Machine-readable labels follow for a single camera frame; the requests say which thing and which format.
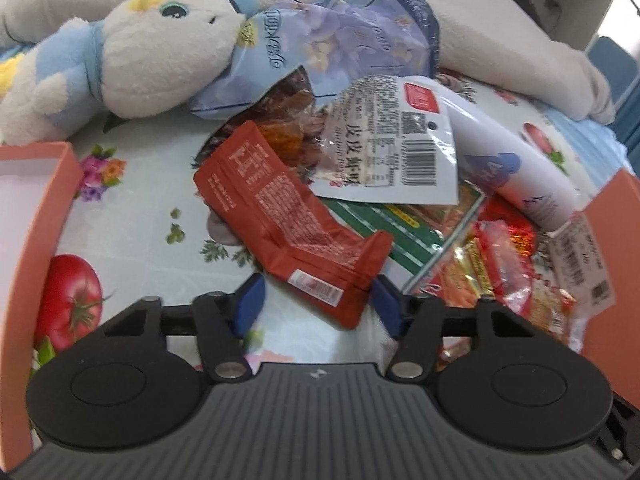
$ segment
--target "plush toy's eye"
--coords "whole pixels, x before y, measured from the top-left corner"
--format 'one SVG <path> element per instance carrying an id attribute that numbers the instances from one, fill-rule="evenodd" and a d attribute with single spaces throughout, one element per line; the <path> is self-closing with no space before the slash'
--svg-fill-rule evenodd
<path id="1" fill-rule="evenodd" d="M 160 13 L 167 18 L 184 18 L 189 11 L 181 4 L 167 4 L 162 7 Z"/>

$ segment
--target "orange flower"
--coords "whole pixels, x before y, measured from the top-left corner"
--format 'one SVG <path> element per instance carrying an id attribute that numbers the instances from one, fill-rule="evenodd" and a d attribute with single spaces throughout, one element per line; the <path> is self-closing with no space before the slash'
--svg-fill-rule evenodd
<path id="1" fill-rule="evenodd" d="M 120 178 L 124 174 L 124 169 L 127 167 L 127 163 L 119 158 L 112 158 L 107 166 L 102 170 L 102 177 L 104 180 L 111 180 L 112 178 Z"/>

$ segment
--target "white label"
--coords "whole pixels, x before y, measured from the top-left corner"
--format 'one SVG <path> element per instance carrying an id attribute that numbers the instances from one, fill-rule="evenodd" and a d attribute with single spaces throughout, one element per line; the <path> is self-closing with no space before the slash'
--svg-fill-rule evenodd
<path id="1" fill-rule="evenodd" d="M 313 296 L 316 300 L 324 301 L 331 306 L 337 306 L 344 291 L 341 288 L 333 286 L 320 278 L 316 278 L 311 274 L 307 274 L 303 270 L 296 269 L 289 276 L 287 283 L 295 288 L 299 288 L 302 292 Z"/>
<path id="2" fill-rule="evenodd" d="M 560 286 L 576 300 L 576 310 L 592 317 L 616 303 L 609 273 L 586 217 L 581 214 L 549 244 Z"/>
<path id="3" fill-rule="evenodd" d="M 455 146 L 434 88 L 392 76 L 353 82 L 330 108 L 311 191 L 355 202 L 457 204 Z"/>

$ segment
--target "white and blue plush toy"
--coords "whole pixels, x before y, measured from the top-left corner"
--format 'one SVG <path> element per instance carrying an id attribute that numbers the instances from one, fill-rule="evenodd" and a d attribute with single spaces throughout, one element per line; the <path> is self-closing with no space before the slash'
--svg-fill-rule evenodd
<path id="1" fill-rule="evenodd" d="M 211 83 L 256 0 L 127 0 L 0 63 L 0 144 L 62 140 L 95 114 L 150 117 Z"/>

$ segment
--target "plush toy's head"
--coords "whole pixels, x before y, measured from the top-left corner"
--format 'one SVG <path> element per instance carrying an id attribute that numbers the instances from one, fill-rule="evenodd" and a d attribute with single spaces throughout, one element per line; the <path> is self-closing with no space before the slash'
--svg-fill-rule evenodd
<path id="1" fill-rule="evenodd" d="M 102 99 L 123 118 L 185 102 L 229 63 L 255 0 L 128 0 L 102 26 Z"/>

